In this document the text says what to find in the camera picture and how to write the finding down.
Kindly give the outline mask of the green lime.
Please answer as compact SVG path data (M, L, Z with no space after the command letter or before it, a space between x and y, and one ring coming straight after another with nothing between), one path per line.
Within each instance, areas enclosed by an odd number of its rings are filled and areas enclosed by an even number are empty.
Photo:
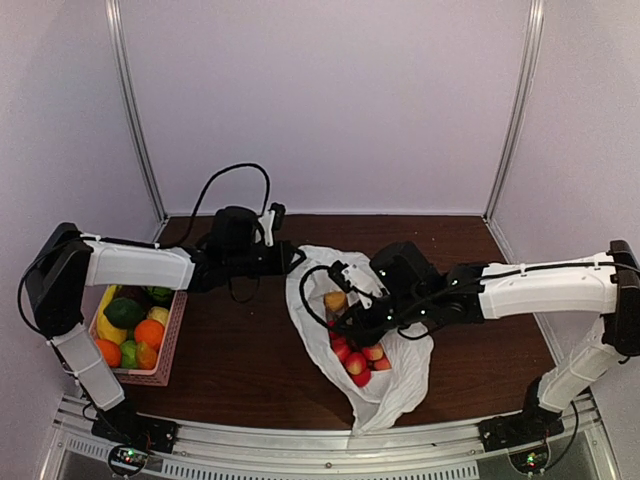
M131 329L146 318L146 311L136 301L115 298L103 310L107 320L116 328Z

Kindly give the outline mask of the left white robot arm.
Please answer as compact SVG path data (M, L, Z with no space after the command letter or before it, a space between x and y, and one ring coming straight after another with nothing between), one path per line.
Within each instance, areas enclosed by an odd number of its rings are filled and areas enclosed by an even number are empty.
M108 411L106 429L133 444L143 436L143 421L122 406L124 390L95 342L109 301L122 287L148 302L145 287L206 293L236 278L287 275L306 255L276 239L284 216L278 203L262 215L226 207L194 245L184 239L161 244L104 237L63 222L19 282L17 297L27 298L32 311L24 320L52 346L94 406Z

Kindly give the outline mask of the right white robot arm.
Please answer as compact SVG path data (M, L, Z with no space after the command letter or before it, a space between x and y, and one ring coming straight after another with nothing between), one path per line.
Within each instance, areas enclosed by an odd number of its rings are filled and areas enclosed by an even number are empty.
M586 258L533 264L461 264L441 274L412 242L385 247L367 268L334 267L334 280L359 302L345 332L361 342L413 324L479 324L520 314L590 312L595 324L559 366L533 383L513 419L519 440L535 440L583 390L639 354L639 264L613 240Z

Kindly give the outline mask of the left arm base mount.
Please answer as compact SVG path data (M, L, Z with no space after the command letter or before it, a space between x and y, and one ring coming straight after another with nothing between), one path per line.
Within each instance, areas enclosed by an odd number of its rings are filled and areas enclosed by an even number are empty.
M95 412L91 433L113 443L106 462L117 478L141 473L153 454L173 452L178 433L175 421L142 415L128 399L108 410L90 401L82 411L85 419L89 419L89 408Z

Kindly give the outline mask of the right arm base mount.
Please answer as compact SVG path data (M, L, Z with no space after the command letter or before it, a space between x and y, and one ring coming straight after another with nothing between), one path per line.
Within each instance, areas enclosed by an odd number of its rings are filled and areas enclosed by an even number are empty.
M511 466L520 474L543 473L551 464L551 437L564 432L558 417L528 417L523 412L497 416L478 424L485 452L506 450Z

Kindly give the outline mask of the red lychee bunch toy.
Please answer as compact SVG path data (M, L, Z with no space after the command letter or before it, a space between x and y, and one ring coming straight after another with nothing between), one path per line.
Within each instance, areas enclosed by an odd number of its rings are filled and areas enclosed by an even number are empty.
M375 373L392 370L392 363L382 342L360 346L344 334L328 331L330 349L352 383L362 389Z

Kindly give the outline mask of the white plastic bag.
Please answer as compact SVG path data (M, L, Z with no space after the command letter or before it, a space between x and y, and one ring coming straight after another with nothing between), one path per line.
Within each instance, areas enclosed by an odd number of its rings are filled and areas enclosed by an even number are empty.
M342 333L327 329L358 301L358 294L342 293L324 271L307 279L303 275L318 266L340 261L368 275L369 259L360 252L304 245L305 259L286 277L286 305L308 356L349 400L355 437L392 427L405 413L426 398L434 341L417 324L405 336L386 333L370 347L359 347Z

